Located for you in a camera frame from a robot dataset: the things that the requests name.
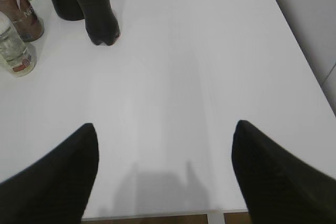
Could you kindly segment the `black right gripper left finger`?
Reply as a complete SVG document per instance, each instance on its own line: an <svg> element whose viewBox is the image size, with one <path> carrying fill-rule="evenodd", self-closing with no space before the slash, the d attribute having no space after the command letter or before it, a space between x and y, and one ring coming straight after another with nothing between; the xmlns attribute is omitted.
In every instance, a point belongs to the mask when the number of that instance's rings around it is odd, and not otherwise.
<svg viewBox="0 0 336 224"><path fill-rule="evenodd" d="M37 162L1 182L1 223L81 223L99 166L85 123Z"/></svg>

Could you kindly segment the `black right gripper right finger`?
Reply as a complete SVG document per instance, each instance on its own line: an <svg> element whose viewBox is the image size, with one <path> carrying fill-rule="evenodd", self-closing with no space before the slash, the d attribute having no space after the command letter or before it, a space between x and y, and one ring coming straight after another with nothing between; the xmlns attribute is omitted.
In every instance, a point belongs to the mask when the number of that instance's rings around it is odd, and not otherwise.
<svg viewBox="0 0 336 224"><path fill-rule="evenodd" d="M335 179L246 120L236 125L231 159L252 223L335 223Z"/></svg>

